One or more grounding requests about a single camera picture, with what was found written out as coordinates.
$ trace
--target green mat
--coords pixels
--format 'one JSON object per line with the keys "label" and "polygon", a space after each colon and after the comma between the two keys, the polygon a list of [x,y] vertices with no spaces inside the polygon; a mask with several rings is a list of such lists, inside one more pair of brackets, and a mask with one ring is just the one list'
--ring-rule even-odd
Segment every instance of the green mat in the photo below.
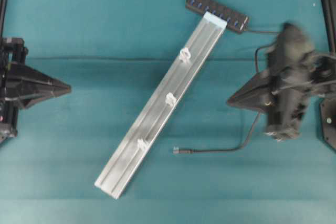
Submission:
{"label": "green mat", "polygon": [[[328,50],[320,0],[218,1],[253,29],[293,21]],[[5,36],[23,37],[27,64],[72,93],[21,111],[19,136],[0,147],[1,224],[334,221],[336,156],[321,138],[318,99],[296,140],[265,136],[263,116],[239,152],[172,154],[245,138],[255,113],[225,101],[254,73],[266,35],[226,31],[122,197],[94,187],[200,19],[184,0],[8,0]]]}

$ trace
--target wire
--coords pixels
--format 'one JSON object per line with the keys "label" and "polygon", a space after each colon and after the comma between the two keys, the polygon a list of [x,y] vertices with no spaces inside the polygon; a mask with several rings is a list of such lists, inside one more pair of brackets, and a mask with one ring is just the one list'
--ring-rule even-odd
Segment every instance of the wire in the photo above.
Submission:
{"label": "wire", "polygon": [[258,52],[264,48],[268,48],[274,45],[274,42],[268,45],[264,45],[261,47],[258,47],[257,50],[254,53],[254,64],[256,65],[256,72],[259,73],[259,67],[258,67]]}
{"label": "wire", "polygon": [[[255,66],[256,66],[256,72],[259,73],[259,67],[258,67],[258,52],[263,49],[263,48],[268,48],[270,46],[274,45],[274,43],[272,44],[268,44],[268,45],[264,45],[264,46],[261,46],[261,47],[258,47],[254,53],[254,61],[255,61]],[[237,147],[235,148],[228,148],[228,149],[202,149],[202,150],[198,150],[198,149],[190,149],[190,148],[179,148],[179,147],[174,147],[174,150],[173,150],[173,153],[174,154],[193,154],[193,153],[215,153],[215,152],[235,152],[235,151],[238,151],[238,150],[241,150],[242,148],[244,148],[248,142],[250,141],[251,139],[251,135],[259,121],[259,118],[260,118],[260,115],[261,113],[258,112],[257,115],[256,115],[256,118],[254,119],[248,133],[247,133],[247,136],[245,138],[245,140],[240,144],[238,145]]]}
{"label": "wire", "polygon": [[255,34],[279,34],[278,31],[266,31],[266,30],[252,30],[252,29],[249,29],[249,28],[245,28],[244,31],[247,31],[249,33],[255,33]]}
{"label": "wire", "polygon": [[178,147],[175,147],[174,148],[174,153],[177,154],[177,153],[188,153],[188,154],[192,154],[192,153],[205,153],[205,152],[234,152],[234,151],[238,151],[242,148],[244,148],[250,138],[251,138],[251,135],[254,131],[254,128],[256,127],[258,121],[259,121],[259,118],[260,118],[260,112],[258,112],[256,118],[254,119],[253,121],[253,124],[251,125],[251,128],[249,129],[248,133],[247,133],[247,136],[245,138],[245,140],[243,141],[242,144],[240,144],[238,147],[235,147],[235,148],[229,148],[229,149],[204,149],[204,150],[198,150],[198,149],[185,149],[185,148],[178,148]]}

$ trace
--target aluminum rail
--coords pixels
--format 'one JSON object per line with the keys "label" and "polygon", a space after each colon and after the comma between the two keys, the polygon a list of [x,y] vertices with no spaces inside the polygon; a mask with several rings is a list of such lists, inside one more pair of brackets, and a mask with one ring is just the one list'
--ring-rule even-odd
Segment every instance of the aluminum rail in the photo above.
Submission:
{"label": "aluminum rail", "polygon": [[223,34],[226,22],[207,12],[181,49],[95,182],[118,199],[183,94]]}

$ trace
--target teal table surface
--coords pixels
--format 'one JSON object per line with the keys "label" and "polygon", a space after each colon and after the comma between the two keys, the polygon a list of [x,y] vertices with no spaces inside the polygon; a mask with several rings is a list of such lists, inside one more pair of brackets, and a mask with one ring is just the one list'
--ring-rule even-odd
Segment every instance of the teal table surface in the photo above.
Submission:
{"label": "teal table surface", "polygon": [[[21,111],[18,137],[0,146],[0,224],[335,222],[336,152],[322,140],[319,99],[296,140],[265,136],[262,116],[239,152],[172,153],[245,138],[256,113],[225,101],[272,35],[225,31],[122,197],[94,187],[201,20],[184,1],[8,0],[4,36],[23,37],[27,64],[72,93]],[[253,29],[299,24],[328,50],[320,0],[218,1]]]}

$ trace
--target white plastic clip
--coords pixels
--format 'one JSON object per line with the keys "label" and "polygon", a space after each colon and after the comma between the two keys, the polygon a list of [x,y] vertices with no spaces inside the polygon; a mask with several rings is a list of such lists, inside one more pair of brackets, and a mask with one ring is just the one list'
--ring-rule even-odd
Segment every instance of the white plastic clip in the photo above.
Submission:
{"label": "white plastic clip", "polygon": [[186,63],[191,57],[191,54],[189,52],[189,49],[187,47],[184,47],[180,50],[180,56],[178,57],[183,63]]}
{"label": "white plastic clip", "polygon": [[177,99],[173,95],[173,93],[168,93],[166,95],[166,104],[168,104],[170,107],[174,107],[176,105]]}
{"label": "white plastic clip", "polygon": [[142,138],[138,139],[138,148],[141,149],[143,152],[148,148],[148,142],[144,141]]}

